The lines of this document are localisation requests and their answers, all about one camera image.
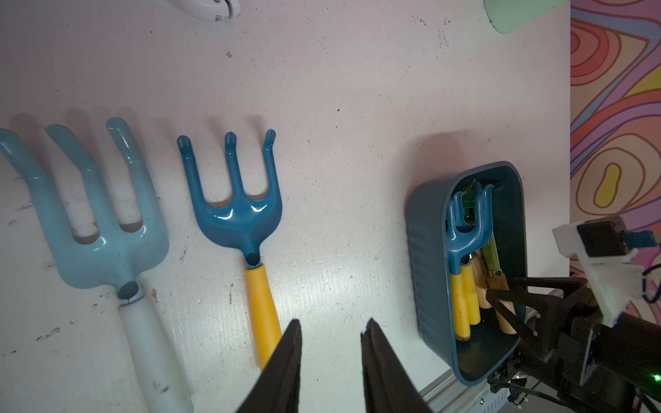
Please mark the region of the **green rake wooden handle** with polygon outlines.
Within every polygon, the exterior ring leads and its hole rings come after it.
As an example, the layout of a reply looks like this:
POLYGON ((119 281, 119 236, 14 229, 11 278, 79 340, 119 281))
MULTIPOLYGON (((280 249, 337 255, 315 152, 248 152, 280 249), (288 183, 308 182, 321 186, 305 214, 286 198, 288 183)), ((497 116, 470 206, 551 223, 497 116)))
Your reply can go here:
MULTIPOLYGON (((473 229, 478 217, 477 196, 483 191, 482 185, 473 180, 462 191, 462 215, 464 222, 473 229)), ((509 291, 509 283, 502 268, 497 243, 493 232, 488 241, 481 243, 481 248, 471 254, 470 267, 473 274, 473 284, 477 294, 477 303, 480 310, 492 309, 487 300, 488 290, 509 291)))

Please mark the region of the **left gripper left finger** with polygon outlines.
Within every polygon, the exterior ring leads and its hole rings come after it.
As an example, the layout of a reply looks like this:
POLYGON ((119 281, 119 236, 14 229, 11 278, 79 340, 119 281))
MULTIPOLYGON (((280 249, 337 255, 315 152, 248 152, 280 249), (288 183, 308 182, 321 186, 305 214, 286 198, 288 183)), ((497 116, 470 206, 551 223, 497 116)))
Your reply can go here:
POLYGON ((298 412, 301 354, 301 323, 299 319, 292 319, 265 370, 237 412, 298 412))

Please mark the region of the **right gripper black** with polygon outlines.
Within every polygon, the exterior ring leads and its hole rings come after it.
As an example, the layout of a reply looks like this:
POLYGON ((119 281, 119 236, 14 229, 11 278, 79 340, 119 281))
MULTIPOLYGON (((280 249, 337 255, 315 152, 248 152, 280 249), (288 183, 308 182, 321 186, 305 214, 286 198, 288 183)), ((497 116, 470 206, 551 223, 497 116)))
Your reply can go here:
POLYGON ((588 280, 581 277, 516 278, 512 290, 488 289, 487 301, 504 323, 523 339, 523 369, 555 390, 582 387, 595 392, 604 383, 592 345, 601 312, 588 280), (562 296, 533 294, 528 287, 559 290, 562 296), (511 311, 507 303, 533 308, 540 314, 535 328, 511 311))

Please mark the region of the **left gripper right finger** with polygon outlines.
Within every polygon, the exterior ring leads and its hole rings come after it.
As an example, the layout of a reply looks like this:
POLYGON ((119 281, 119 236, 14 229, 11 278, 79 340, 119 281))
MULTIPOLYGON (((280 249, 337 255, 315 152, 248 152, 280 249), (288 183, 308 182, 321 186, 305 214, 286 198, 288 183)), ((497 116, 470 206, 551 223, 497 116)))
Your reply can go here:
POLYGON ((361 359, 366 412, 431 412, 373 318, 361 334, 361 359))

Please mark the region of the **dark blue rake yellow handle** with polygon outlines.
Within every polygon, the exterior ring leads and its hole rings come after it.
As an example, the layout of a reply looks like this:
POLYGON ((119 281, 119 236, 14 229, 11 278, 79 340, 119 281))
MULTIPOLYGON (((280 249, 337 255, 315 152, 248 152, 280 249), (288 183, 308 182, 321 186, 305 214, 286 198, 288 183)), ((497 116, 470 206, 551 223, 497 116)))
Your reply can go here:
POLYGON ((225 135, 225 158, 232 199, 227 206, 214 208, 205 199, 190 138, 184 135, 177 138, 196 222, 201 232, 214 244, 239 250, 244 256, 251 329, 261 370, 265 370, 282 337, 260 253, 262 242, 275 231, 282 219, 283 202, 273 153, 275 140, 275 130, 268 130, 263 142, 263 158, 269 191, 263 199, 254 200, 244 192, 237 156, 237 135, 233 132, 225 135))

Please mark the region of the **teal storage box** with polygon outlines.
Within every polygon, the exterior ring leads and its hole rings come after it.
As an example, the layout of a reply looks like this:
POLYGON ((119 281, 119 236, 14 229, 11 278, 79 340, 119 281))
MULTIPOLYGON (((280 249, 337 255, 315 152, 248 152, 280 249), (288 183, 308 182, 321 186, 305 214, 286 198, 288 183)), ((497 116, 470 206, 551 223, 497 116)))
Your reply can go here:
POLYGON ((461 384, 477 385, 520 342, 480 308, 472 264, 494 239, 501 277, 527 277, 521 177, 497 162, 425 182, 408 198, 406 228, 420 334, 461 384))

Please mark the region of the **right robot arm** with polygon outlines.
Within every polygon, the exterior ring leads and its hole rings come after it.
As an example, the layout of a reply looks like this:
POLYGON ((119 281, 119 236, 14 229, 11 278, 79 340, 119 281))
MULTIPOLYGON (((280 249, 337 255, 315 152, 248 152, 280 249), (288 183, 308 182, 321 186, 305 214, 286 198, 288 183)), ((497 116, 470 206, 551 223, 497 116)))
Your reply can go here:
POLYGON ((574 412, 659 411, 660 327, 623 313, 602 322, 595 289, 580 277, 524 278, 486 293, 521 344, 488 383, 509 401, 546 399, 574 412))

